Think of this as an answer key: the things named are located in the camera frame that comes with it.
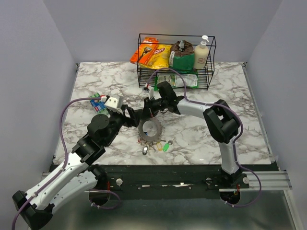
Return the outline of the metal toothed key ring disc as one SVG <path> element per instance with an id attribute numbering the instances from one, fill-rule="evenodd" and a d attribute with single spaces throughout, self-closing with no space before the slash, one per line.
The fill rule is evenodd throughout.
<path id="1" fill-rule="evenodd" d="M 162 135 L 162 125 L 156 118 L 140 120 L 138 133 L 140 139 L 147 142 L 158 142 Z"/>

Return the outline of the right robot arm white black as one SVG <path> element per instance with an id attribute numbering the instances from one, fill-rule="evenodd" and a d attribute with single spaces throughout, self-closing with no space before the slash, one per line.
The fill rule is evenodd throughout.
<path id="1" fill-rule="evenodd" d="M 158 84 L 160 99 L 154 98 L 154 90 L 148 84 L 142 90 L 148 93 L 144 99 L 142 119 L 155 117 L 158 112 L 168 110 L 177 115 L 191 115 L 205 120 L 211 136 L 219 144 L 222 158 L 221 183 L 227 188 L 237 184 L 242 170 L 235 141 L 241 123 L 224 100 L 215 103 L 188 100 L 185 96 L 177 96 L 167 81 Z"/>

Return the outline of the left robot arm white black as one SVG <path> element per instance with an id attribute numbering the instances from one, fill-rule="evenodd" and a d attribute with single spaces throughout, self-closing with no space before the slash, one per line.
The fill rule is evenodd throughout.
<path id="1" fill-rule="evenodd" d="M 56 204 L 52 199 L 75 176 L 90 167 L 105 153 L 122 126 L 137 127 L 140 123 L 142 110 L 123 105 L 129 113 L 110 112 L 109 115 L 95 115 L 87 126 L 83 136 L 70 153 L 65 153 L 64 161 L 44 180 L 27 191 L 17 191 L 12 199 L 27 225 L 33 230 L 42 229 L 52 218 Z"/>

